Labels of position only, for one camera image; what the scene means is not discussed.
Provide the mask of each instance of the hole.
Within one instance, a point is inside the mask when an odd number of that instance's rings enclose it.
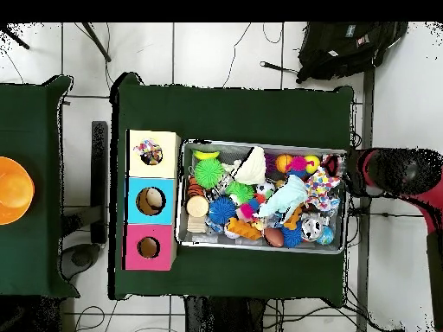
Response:
[[[152,237],[144,237],[137,244],[140,256],[146,259],[154,259],[160,253],[160,243]]]
[[[166,196],[159,188],[143,188],[137,195],[136,205],[144,215],[159,215],[166,205]]]
[[[142,140],[133,150],[146,165],[158,165],[163,160],[162,148],[151,138]]]

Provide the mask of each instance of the yellow box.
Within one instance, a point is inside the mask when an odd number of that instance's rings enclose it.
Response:
[[[129,130],[129,176],[177,178],[180,141],[175,132]]]

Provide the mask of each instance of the black backpack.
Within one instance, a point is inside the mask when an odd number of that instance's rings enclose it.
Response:
[[[385,51],[407,29],[408,22],[308,22],[297,83],[308,78],[342,78],[379,67]]]

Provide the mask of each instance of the dark green table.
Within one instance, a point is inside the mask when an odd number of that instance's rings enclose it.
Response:
[[[0,85],[0,156],[32,177],[35,197],[18,221],[0,226],[0,294],[76,297],[59,273],[61,97],[72,83],[54,77],[41,86]]]
[[[111,186],[111,224],[117,222],[117,226],[110,225],[110,297],[326,297],[341,305],[343,253],[179,246],[171,271],[121,270],[125,131],[174,131],[181,138],[347,150],[352,89],[254,91],[141,86],[140,82],[136,74],[124,73],[112,87],[111,167],[118,169],[112,171],[112,182],[117,182],[117,187]]]

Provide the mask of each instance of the orange plastic bowl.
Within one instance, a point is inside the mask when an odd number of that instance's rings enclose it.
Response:
[[[19,220],[34,197],[34,183],[16,161],[0,156],[0,225]]]

